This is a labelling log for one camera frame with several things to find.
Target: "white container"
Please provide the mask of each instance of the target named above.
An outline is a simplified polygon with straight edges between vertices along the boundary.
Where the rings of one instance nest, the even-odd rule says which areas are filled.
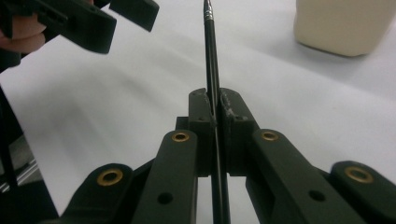
[[[345,56],[373,51],[396,14],[396,0],[296,1],[297,41]]]

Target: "human hand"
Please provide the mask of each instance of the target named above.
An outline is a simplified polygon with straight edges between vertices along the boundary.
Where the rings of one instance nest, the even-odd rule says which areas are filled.
[[[40,49],[46,42],[42,32],[46,27],[37,21],[37,15],[32,17],[14,16],[12,19],[12,39],[7,38],[0,30],[0,49],[30,53]]]

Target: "white table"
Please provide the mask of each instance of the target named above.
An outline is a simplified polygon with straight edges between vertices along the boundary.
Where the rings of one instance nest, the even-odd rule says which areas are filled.
[[[62,37],[0,76],[60,213],[95,168],[154,158],[188,94],[205,87],[201,1],[158,0],[152,33],[120,18],[108,55]],[[360,161],[396,182],[396,25],[370,55],[342,58],[293,39],[295,2],[213,1],[220,86],[238,91],[275,129],[329,171]],[[211,223],[200,179],[198,223]],[[257,223],[244,178],[229,178],[233,223]]]

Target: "hole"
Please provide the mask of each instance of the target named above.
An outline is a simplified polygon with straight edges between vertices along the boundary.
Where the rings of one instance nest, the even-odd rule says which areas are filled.
[[[264,132],[264,133],[262,133],[262,138],[263,138],[264,140],[267,140],[267,141],[275,141],[275,140],[277,140],[279,137],[277,136],[276,133]]]
[[[173,195],[168,192],[164,192],[158,196],[158,202],[161,204],[168,204],[173,201]]]
[[[315,200],[315,201],[317,201],[317,202],[324,202],[324,201],[326,201],[326,197],[324,196],[324,194],[323,194],[322,192],[320,192],[320,191],[317,191],[317,190],[310,190],[310,191],[309,191],[309,196],[310,196],[313,200]]]
[[[345,173],[349,178],[361,182],[363,184],[370,184],[373,183],[374,181],[374,178],[370,173],[357,166],[347,167],[345,169]]]
[[[187,140],[189,140],[189,135],[186,133],[175,133],[174,135],[172,135],[172,139],[175,142],[185,142]]]
[[[100,186],[108,187],[119,183],[122,180],[122,177],[122,170],[117,168],[111,168],[99,174],[96,182]]]
[[[103,176],[103,179],[105,181],[112,181],[112,180],[114,180],[116,178],[117,178],[117,174],[116,173],[108,173],[105,176]]]

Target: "black rod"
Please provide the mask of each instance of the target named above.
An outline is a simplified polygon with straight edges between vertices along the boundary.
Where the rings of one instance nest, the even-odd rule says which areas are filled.
[[[227,173],[224,164],[222,145],[221,118],[220,118],[220,88],[219,68],[216,51],[215,23],[210,0],[204,1],[205,20],[205,57],[206,57],[206,82],[213,118],[216,122],[214,158],[211,173],[212,180],[212,207],[213,223],[230,224],[230,205],[227,189]]]

